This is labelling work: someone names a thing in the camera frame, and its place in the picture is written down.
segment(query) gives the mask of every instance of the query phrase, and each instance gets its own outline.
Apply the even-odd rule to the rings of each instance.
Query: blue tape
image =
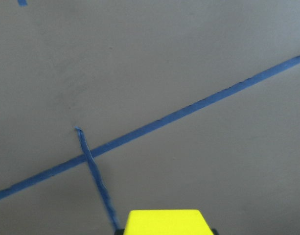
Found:
[[[116,216],[116,211],[112,206],[111,198],[110,198],[109,193],[107,192],[107,189],[106,189],[106,187],[103,183],[100,171],[97,168],[97,165],[96,165],[95,161],[93,160],[91,151],[89,150],[89,147],[88,147],[87,142],[86,142],[85,134],[83,133],[83,131],[79,127],[76,127],[76,129],[77,129],[77,132],[78,132],[78,137],[79,137],[81,149],[82,149],[83,153],[86,156],[91,174],[94,178],[94,181],[95,181],[95,184],[98,188],[98,191],[100,192],[100,195],[103,199],[103,203],[104,203],[106,211],[109,215],[109,218],[111,220],[112,226],[113,226],[114,230],[116,231],[117,229],[119,229],[119,222],[118,222],[118,219],[117,219],[117,216]]]
[[[26,0],[17,0],[18,1],[18,4],[19,6],[27,6],[27,1]]]
[[[280,63],[274,67],[271,67],[270,69],[267,69],[251,78],[248,78],[243,82],[239,82],[239,83],[233,85],[232,87],[224,89],[218,93],[210,95],[209,97],[207,97],[203,100],[200,100],[200,101],[193,103],[187,107],[184,107],[178,111],[175,111],[175,112],[163,117],[160,120],[156,120],[148,125],[145,125],[139,129],[132,131],[124,136],[121,136],[113,141],[103,144],[103,145],[93,149],[91,151],[91,154],[93,155],[93,157],[100,156],[101,154],[103,154],[105,152],[108,152],[116,147],[119,147],[119,146],[121,146],[129,141],[132,141],[140,136],[143,136],[151,131],[161,128],[173,121],[176,121],[176,120],[178,120],[186,115],[189,115],[199,109],[202,109],[210,104],[213,104],[225,97],[235,94],[235,93],[237,93],[243,89],[246,89],[258,82],[261,82],[271,76],[274,76],[282,71],[285,71],[297,64],[300,64],[300,56],[294,57],[294,58],[287,60],[283,63]],[[51,176],[57,175],[65,170],[75,167],[85,161],[86,161],[86,157],[84,155],[80,155],[78,157],[75,157],[75,158],[67,161],[67,162],[59,164],[51,169],[45,170],[45,171],[43,171],[39,174],[36,174],[28,179],[18,182],[9,188],[1,190],[0,191],[0,200],[2,198],[5,198],[5,197],[13,194],[13,193],[23,190],[24,188],[30,187],[38,182],[48,179]]]

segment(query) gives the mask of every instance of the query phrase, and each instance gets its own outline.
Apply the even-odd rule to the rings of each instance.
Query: blue tape piece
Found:
[[[106,211],[109,215],[109,218],[111,220],[112,226],[113,226],[114,230],[116,231],[117,229],[119,229],[120,226],[119,226],[119,222],[118,222],[118,219],[116,216],[116,211],[113,208],[112,203],[111,203],[111,198],[110,198],[109,193],[107,192],[107,189],[103,183],[100,171],[97,168],[95,161],[93,160],[91,151],[89,150],[89,147],[87,145],[85,134],[79,127],[76,126],[75,128],[77,129],[77,132],[78,132],[81,149],[86,156],[91,174],[94,178],[95,184],[96,184],[96,186],[100,192],[100,195],[103,199],[103,203],[104,203]]]
[[[19,6],[27,6],[27,1],[26,0],[17,0],[18,1],[18,4]]]
[[[100,156],[101,154],[103,154],[105,152],[108,152],[116,147],[119,147],[119,146],[121,146],[129,141],[132,141],[140,136],[143,136],[151,131],[161,128],[173,121],[176,121],[176,120],[178,120],[186,115],[189,115],[199,109],[202,109],[210,104],[213,104],[225,97],[235,94],[235,93],[237,93],[243,89],[246,89],[258,82],[261,82],[271,76],[274,76],[282,71],[285,71],[297,64],[300,64],[300,56],[294,57],[294,58],[287,60],[281,64],[271,67],[270,69],[265,70],[251,78],[248,78],[243,82],[239,82],[230,88],[224,89],[218,93],[210,95],[209,97],[207,97],[203,100],[200,100],[196,103],[193,103],[187,107],[184,107],[178,111],[175,111],[172,114],[169,114],[160,120],[156,120],[148,125],[145,125],[139,129],[132,131],[124,136],[121,136],[113,141],[103,144],[103,145],[93,149],[91,151],[91,154],[93,155],[93,157]],[[38,182],[41,182],[51,176],[57,175],[65,170],[75,167],[85,161],[86,161],[86,157],[84,155],[80,155],[80,156],[75,157],[65,163],[59,164],[51,169],[45,170],[45,171],[43,171],[39,174],[36,174],[28,179],[18,182],[9,188],[1,190],[0,191],[0,200],[2,198],[5,198],[5,197],[13,194],[13,193],[23,190],[24,188],[27,188]]]

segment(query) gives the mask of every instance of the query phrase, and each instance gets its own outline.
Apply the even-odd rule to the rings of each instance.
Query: floor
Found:
[[[300,55],[300,0],[0,0],[0,190]],[[300,235],[300,64],[95,158],[122,226],[199,209]],[[86,163],[0,200],[0,235],[112,235]]]

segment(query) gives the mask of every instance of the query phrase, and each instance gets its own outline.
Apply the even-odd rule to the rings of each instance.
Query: blue tape strip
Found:
[[[18,1],[19,6],[27,6],[28,5],[26,0],[17,0],[17,1]]]
[[[82,149],[83,153],[86,156],[86,159],[87,159],[90,171],[92,173],[92,176],[94,178],[95,184],[96,184],[96,186],[97,186],[97,188],[100,192],[100,195],[103,199],[104,206],[105,206],[106,211],[109,215],[109,218],[111,220],[113,228],[116,231],[117,229],[119,229],[120,226],[119,226],[119,222],[118,222],[118,219],[117,219],[117,216],[116,216],[116,211],[113,208],[112,203],[111,203],[111,198],[110,198],[109,193],[107,192],[107,189],[106,189],[106,187],[103,183],[100,171],[97,168],[97,165],[96,165],[95,161],[93,160],[91,151],[89,150],[89,147],[87,145],[85,134],[83,133],[83,131],[79,127],[76,127],[76,129],[77,129],[77,132],[78,132],[78,137],[79,137],[81,149]]]
[[[222,90],[218,93],[215,93],[203,100],[193,103],[187,107],[184,107],[183,109],[175,111],[174,113],[169,114],[160,120],[156,120],[156,121],[154,121],[148,125],[145,125],[135,131],[132,131],[122,137],[119,137],[113,141],[103,144],[103,145],[93,149],[91,151],[91,153],[92,153],[93,157],[97,157],[97,156],[99,156],[105,152],[108,152],[116,147],[119,147],[129,141],[132,141],[132,140],[134,140],[140,136],[143,136],[151,131],[154,131],[160,127],[163,127],[175,120],[178,120],[186,115],[189,115],[199,109],[202,109],[212,103],[215,103],[225,97],[228,97],[228,96],[235,94],[243,89],[246,89],[247,87],[250,87],[258,82],[261,82],[273,75],[276,75],[282,71],[285,71],[297,64],[300,64],[300,56],[294,57],[294,58],[287,60],[281,64],[271,67],[270,69],[265,70],[251,78],[248,78],[243,82],[239,82],[230,88],[224,89],[224,90]],[[75,157],[65,163],[59,164],[51,169],[45,170],[45,171],[43,171],[39,174],[36,174],[28,179],[18,182],[9,188],[1,190],[0,191],[0,200],[2,198],[5,198],[5,197],[15,193],[15,192],[18,192],[24,188],[27,188],[38,182],[41,182],[51,176],[57,175],[65,170],[68,170],[74,166],[77,166],[85,161],[86,161],[86,157],[84,155],[80,155],[80,156]]]

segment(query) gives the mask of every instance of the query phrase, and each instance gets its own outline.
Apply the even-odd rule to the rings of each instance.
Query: blue line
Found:
[[[110,141],[106,144],[103,144],[95,149],[93,149],[91,151],[93,157],[97,157],[103,153],[106,153],[116,147],[119,147],[129,141],[132,141],[140,136],[143,136],[151,131],[154,131],[158,128],[161,128],[173,121],[176,121],[188,114],[191,114],[199,109],[202,109],[212,103],[215,103],[225,97],[228,97],[232,94],[235,94],[243,89],[246,89],[247,87],[250,87],[258,82],[261,82],[273,75],[276,75],[282,71],[285,71],[297,64],[300,63],[300,56],[297,56],[297,57],[294,57],[290,60],[287,60],[283,63],[280,63],[274,67],[271,67],[270,69],[267,69],[251,78],[248,78],[246,79],[245,81],[243,82],[239,82],[235,85],[233,85],[232,87],[230,88],[227,88],[227,89],[224,89],[218,93],[215,93],[203,100],[200,100],[196,103],[193,103],[187,107],[184,107],[183,109],[180,109],[178,111],[175,111],[174,113],[172,114],[169,114],[165,117],[163,117],[162,119],[160,120],[156,120],[150,124],[147,124],[135,131],[132,131],[124,136],[121,136],[113,141]],[[0,200],[13,194],[13,193],[16,193],[20,190],[23,190],[27,187],[30,187],[38,182],[41,182],[45,179],[48,179],[50,178],[51,176],[54,176],[54,175],[57,175],[65,170],[68,170],[72,167],[75,167],[81,163],[84,163],[86,161],[86,157],[84,155],[80,155],[78,157],[75,157],[73,159],[70,159],[69,161],[67,162],[64,162],[62,164],[59,164],[51,169],[48,169],[48,170],[45,170],[39,174],[36,174],[30,178],[27,178],[21,182],[18,182],[14,185],[12,185],[11,187],[9,188],[6,188],[6,189],[3,189],[0,191]]]
[[[27,6],[28,5],[26,0],[17,0],[17,1],[18,1],[19,6]]]
[[[86,159],[87,159],[90,171],[92,173],[92,176],[94,178],[95,184],[96,184],[96,186],[97,186],[97,188],[100,192],[100,195],[103,199],[104,206],[105,206],[106,211],[109,215],[109,218],[111,220],[113,228],[116,231],[117,229],[119,229],[120,226],[119,226],[119,222],[118,222],[118,219],[117,219],[117,216],[116,216],[116,211],[113,208],[112,203],[111,203],[111,198],[110,198],[109,193],[107,192],[107,189],[106,189],[106,187],[103,183],[100,171],[99,171],[96,163],[93,160],[91,151],[89,150],[89,147],[88,147],[87,142],[86,142],[85,134],[83,133],[83,131],[79,127],[76,127],[76,129],[77,129],[77,132],[78,132],[78,137],[79,137],[81,149],[82,149],[83,153],[86,156]]]

